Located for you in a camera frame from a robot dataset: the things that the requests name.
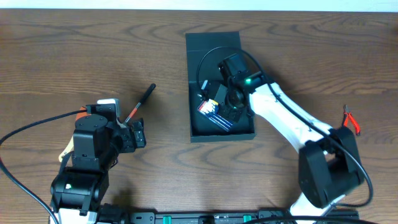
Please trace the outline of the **red black pliers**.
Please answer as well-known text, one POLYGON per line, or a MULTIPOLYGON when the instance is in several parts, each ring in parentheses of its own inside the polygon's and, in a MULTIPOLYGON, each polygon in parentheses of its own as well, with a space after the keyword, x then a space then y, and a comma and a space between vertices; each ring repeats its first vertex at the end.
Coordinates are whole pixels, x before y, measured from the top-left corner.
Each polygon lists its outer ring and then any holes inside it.
POLYGON ((347 127, 348 122, 351 122, 354 130, 355 130, 355 135, 360 136, 361 135, 361 128, 358 122, 355 120, 352 112, 349 110, 347 105, 343 106, 343 120, 342 120, 342 126, 347 127))

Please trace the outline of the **blue precision screwdriver set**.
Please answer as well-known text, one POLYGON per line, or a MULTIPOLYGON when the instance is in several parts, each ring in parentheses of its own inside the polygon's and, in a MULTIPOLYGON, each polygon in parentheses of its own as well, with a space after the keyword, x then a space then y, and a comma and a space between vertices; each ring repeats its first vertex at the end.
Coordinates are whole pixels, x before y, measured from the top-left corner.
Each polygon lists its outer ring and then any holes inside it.
POLYGON ((218 102, 209 99, 202 101, 202 103, 198 106, 197 111, 208 118, 211 122, 219 126, 221 129, 229 132, 233 124, 218 114, 219 108, 220 105, 218 102))

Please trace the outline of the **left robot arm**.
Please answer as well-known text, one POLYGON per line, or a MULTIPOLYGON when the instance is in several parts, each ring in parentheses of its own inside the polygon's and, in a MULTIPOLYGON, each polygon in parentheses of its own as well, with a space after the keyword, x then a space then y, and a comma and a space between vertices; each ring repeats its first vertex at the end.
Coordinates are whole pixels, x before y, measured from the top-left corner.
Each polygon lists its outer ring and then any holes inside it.
POLYGON ((76 117, 73 150, 62 157, 50 187, 49 223, 129 223, 127 211, 101 201, 119 155, 146 146, 144 120, 120 123, 117 103, 85 109, 76 117))

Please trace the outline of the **small claw hammer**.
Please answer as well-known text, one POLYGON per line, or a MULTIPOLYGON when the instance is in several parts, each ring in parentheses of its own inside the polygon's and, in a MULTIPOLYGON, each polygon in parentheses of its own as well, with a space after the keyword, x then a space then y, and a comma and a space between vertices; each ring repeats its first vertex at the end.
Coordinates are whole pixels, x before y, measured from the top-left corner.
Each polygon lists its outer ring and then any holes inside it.
POLYGON ((154 91, 155 88, 156 88, 156 84, 155 83, 151 83, 150 86, 148 87, 148 89, 146 90, 146 92, 143 94, 143 96, 141 97, 141 99, 137 103, 137 105, 128 114, 126 119, 123 122, 121 122, 121 120, 119 118, 117 118, 117 122, 120 123, 120 124, 123 124, 123 125, 127 125, 130 122, 130 120, 132 119, 132 117, 136 114, 136 112, 139 109, 139 107, 142 106, 147 101, 148 97, 151 95, 151 93, 154 91))

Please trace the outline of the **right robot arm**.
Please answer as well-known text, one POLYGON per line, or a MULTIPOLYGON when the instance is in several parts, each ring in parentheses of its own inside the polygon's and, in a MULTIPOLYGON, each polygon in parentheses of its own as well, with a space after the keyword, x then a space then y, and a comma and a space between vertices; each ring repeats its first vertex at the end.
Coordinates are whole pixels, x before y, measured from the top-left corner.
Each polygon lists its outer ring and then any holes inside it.
POLYGON ((249 69, 248 54, 232 54, 218 69, 222 82, 199 83, 207 116, 224 130, 240 118, 243 110, 268 121, 298 153, 298 182, 302 193, 289 208, 298 217, 326 217, 341 199, 368 182, 361 164, 356 133, 346 126, 333 128, 299 107, 260 68, 249 69))

